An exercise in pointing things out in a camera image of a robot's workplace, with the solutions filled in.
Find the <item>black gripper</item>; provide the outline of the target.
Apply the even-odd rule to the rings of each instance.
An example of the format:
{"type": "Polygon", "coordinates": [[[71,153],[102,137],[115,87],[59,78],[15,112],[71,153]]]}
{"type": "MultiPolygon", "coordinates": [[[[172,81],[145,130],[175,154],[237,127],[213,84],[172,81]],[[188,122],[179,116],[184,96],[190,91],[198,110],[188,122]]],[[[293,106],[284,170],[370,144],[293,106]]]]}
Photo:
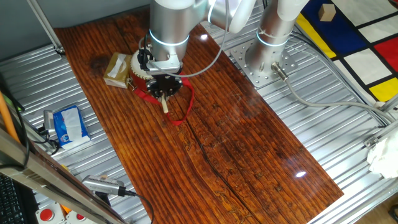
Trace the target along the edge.
{"type": "Polygon", "coordinates": [[[147,92],[157,100],[161,99],[162,91],[165,93],[165,99],[168,100],[183,86],[182,80],[174,76],[155,75],[154,78],[155,80],[149,80],[146,82],[146,88],[147,92]]]}

